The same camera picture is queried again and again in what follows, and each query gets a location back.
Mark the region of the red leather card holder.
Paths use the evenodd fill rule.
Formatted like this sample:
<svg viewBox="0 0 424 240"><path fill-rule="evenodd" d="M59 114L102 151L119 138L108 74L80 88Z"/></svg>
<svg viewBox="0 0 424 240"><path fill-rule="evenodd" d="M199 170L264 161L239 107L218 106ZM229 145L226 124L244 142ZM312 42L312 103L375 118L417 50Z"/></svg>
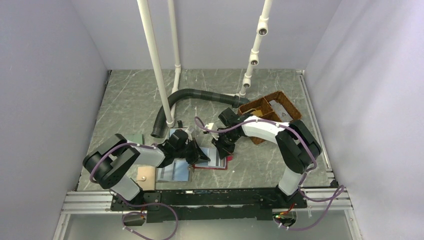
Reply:
<svg viewBox="0 0 424 240"><path fill-rule="evenodd" d="M233 159L232 156L227 156L221 159L219 157L218 150L213 147L201 147L200 149L209 158L209 161L193 165L194 169L227 170L228 162Z"/></svg>

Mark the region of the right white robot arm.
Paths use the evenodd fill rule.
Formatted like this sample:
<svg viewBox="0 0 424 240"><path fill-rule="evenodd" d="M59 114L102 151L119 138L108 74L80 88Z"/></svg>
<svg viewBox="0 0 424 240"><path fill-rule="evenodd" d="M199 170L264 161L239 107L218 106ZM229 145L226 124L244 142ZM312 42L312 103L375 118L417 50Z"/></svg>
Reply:
<svg viewBox="0 0 424 240"><path fill-rule="evenodd" d="M278 146L285 170L278 182L276 203L287 208L295 201L295 193L309 171L317 167L322 148L303 121L278 122L260 118L251 113L238 115L230 108L219 115L225 125L216 130L205 128L214 134L213 144L220 157L232 155L241 137L259 138Z"/></svg>

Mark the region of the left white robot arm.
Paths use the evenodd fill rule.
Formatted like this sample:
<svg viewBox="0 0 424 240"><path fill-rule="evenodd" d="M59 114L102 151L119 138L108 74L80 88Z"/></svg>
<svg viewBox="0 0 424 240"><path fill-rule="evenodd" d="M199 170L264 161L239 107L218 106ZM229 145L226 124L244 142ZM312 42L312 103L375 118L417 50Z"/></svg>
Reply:
<svg viewBox="0 0 424 240"><path fill-rule="evenodd" d="M137 210L144 203L144 190L127 176L128 170L133 165L164 168L176 159L190 165L210 161L188 130L177 129L157 145L132 142L116 133L89 153L82 165L92 183L117 193L129 209Z"/></svg>

